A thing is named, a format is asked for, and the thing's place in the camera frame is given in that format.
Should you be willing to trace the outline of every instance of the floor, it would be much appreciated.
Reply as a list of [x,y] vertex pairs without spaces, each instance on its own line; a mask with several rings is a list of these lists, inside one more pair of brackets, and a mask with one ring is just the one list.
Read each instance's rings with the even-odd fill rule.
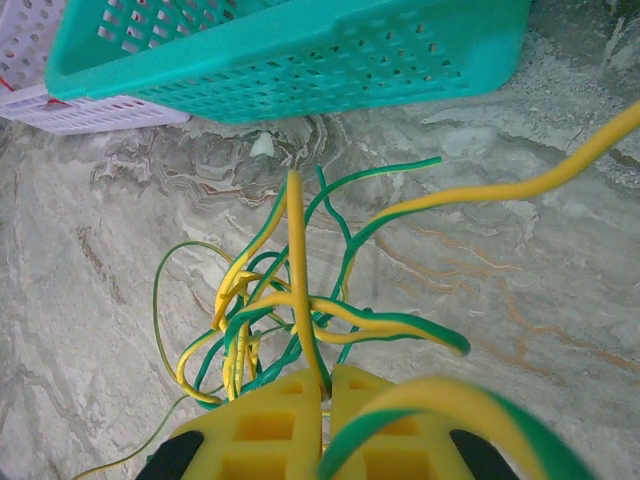
[[[2,474],[67,479],[144,442],[180,394],[154,342],[157,263],[187,239],[239,253],[287,169],[310,198],[316,165],[333,181],[442,156],[337,192],[357,229],[400,200],[544,172],[637,99],[640,22],[601,1],[567,3],[534,2],[519,72],[484,97],[72,138],[0,127]],[[395,382],[445,374],[484,385],[545,421],[602,478],[639,478],[638,161],[636,133],[541,197],[443,207],[380,230],[358,256],[353,303],[417,312],[467,335],[472,353],[401,341],[356,346],[350,362]],[[326,293],[338,227],[321,211],[308,237],[311,286]],[[285,243],[279,229],[268,247]],[[224,267],[193,249],[162,278],[172,359],[207,328]],[[267,341],[265,354],[285,340]],[[200,413],[184,403],[161,437]],[[135,477],[159,441],[102,478]]]

